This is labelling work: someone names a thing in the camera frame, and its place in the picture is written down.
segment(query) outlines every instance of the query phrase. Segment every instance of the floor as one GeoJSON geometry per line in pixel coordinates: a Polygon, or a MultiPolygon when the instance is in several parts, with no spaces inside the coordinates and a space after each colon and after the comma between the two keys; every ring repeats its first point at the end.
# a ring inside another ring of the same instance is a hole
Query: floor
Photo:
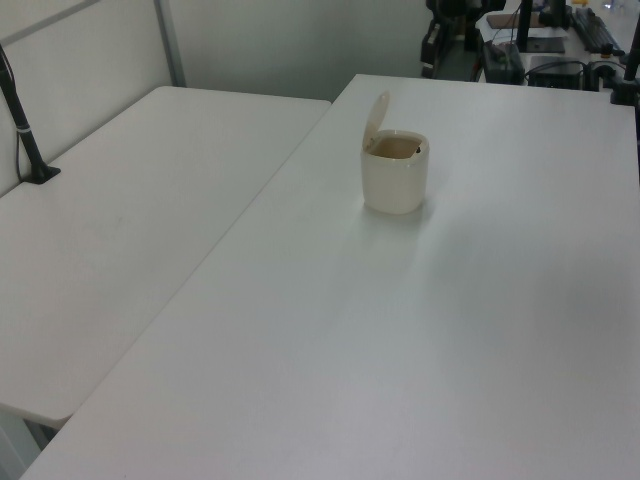
{"type": "Polygon", "coordinates": [[[475,52],[465,52],[464,42],[456,41],[453,43],[451,50],[440,63],[438,75],[436,78],[440,80],[459,80],[468,82],[471,78],[473,64],[476,61],[475,52]]]}

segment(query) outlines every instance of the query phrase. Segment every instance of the open lid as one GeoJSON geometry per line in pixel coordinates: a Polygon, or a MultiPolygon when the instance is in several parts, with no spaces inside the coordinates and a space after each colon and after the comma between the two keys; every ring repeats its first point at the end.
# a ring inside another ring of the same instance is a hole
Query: open lid
{"type": "Polygon", "coordinates": [[[367,125],[364,128],[364,136],[362,137],[363,150],[370,148],[373,144],[373,141],[378,134],[378,130],[380,130],[380,125],[382,125],[382,121],[384,120],[384,116],[387,113],[390,96],[391,94],[387,90],[380,95],[376,100],[376,103],[373,104],[371,113],[369,113],[369,117],[367,118],[367,125]]]}

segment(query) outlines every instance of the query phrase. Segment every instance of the white wall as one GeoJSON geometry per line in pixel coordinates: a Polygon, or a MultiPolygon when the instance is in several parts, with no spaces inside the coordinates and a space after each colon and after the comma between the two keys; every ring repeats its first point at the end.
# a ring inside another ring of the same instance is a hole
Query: white wall
{"type": "Polygon", "coordinates": [[[20,32],[64,10],[82,3],[82,0],[0,0],[0,39],[20,32]]]}
{"type": "MultiPolygon", "coordinates": [[[[18,0],[2,1],[12,1],[10,14],[19,11],[18,0]]],[[[27,4],[40,2],[19,1],[27,10],[27,4]]],[[[149,91],[171,83],[153,0],[99,1],[5,51],[46,162],[149,91]]],[[[17,183],[14,148],[15,128],[1,98],[0,196],[17,183]]],[[[24,151],[21,156],[26,169],[24,151]]]]}
{"type": "Polygon", "coordinates": [[[419,77],[424,0],[164,0],[189,87],[333,101],[356,73],[419,77]]]}

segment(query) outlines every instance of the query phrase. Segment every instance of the cable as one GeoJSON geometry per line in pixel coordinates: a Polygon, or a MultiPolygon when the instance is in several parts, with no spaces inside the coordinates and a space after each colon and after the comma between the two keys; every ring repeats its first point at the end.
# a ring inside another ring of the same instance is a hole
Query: cable
{"type": "Polygon", "coordinates": [[[13,86],[15,87],[16,86],[16,77],[13,75],[13,69],[11,68],[11,64],[9,63],[9,59],[7,58],[7,54],[4,53],[4,50],[2,50],[1,47],[0,47],[0,54],[2,56],[2,61],[4,62],[4,64],[9,69],[9,75],[11,76],[11,83],[13,83],[13,86]]]}
{"type": "Polygon", "coordinates": [[[529,75],[532,73],[540,72],[542,70],[547,70],[553,67],[559,67],[562,65],[581,65],[582,66],[581,73],[584,73],[584,69],[587,68],[587,65],[579,60],[565,60],[565,61],[559,61],[559,62],[550,62],[550,63],[545,63],[544,65],[539,65],[535,68],[532,68],[531,70],[529,70],[524,74],[524,78],[527,79],[529,75]]]}
{"type": "Polygon", "coordinates": [[[22,183],[22,175],[20,174],[20,134],[16,132],[16,175],[18,181],[22,183]]]}
{"type": "MultiPolygon", "coordinates": [[[[520,7],[522,6],[522,2],[520,2],[520,5],[518,5],[518,8],[516,8],[516,11],[514,13],[518,13],[520,11],[520,7]]],[[[513,19],[513,23],[511,24],[511,40],[509,40],[509,43],[511,45],[513,45],[513,31],[516,28],[516,19],[513,19]]]]}
{"type": "Polygon", "coordinates": [[[620,65],[619,63],[611,62],[609,60],[598,60],[597,62],[591,62],[591,65],[597,65],[599,63],[610,63],[611,65],[615,65],[616,67],[621,68],[624,72],[627,71],[627,68],[624,65],[620,65]]]}
{"type": "MultiPolygon", "coordinates": [[[[2,57],[2,61],[7,66],[9,70],[9,76],[11,77],[11,83],[13,87],[16,86],[16,77],[13,74],[13,69],[11,68],[11,63],[9,63],[9,59],[7,58],[7,54],[4,53],[4,50],[0,47],[0,57],[2,57]]],[[[22,183],[22,174],[20,173],[20,133],[16,130],[16,175],[18,176],[18,182],[22,183]]]]}
{"type": "MultiPolygon", "coordinates": [[[[513,12],[511,14],[511,16],[509,17],[509,20],[507,20],[507,23],[505,24],[505,26],[509,26],[509,24],[511,24],[511,38],[513,38],[513,29],[516,28],[516,21],[515,21],[515,16],[518,14],[518,12],[520,11],[520,7],[522,6],[522,4],[518,5],[518,8],[516,8],[516,11],[513,12]]],[[[500,27],[498,29],[498,31],[495,33],[495,35],[493,36],[493,38],[491,39],[491,43],[493,43],[493,41],[496,39],[496,37],[498,36],[498,34],[504,30],[504,27],[500,27]]]]}

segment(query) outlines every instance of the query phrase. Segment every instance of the white tabletop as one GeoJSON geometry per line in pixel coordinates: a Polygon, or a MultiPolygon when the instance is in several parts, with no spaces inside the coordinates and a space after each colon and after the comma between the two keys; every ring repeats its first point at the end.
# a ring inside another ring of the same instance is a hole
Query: white tabletop
{"type": "Polygon", "coordinates": [[[327,108],[160,88],[0,199],[0,408],[60,426],[327,108]]]}
{"type": "Polygon", "coordinates": [[[636,480],[633,118],[356,77],[24,480],[636,480]],[[431,142],[400,217],[360,186],[385,89],[431,142]]]}

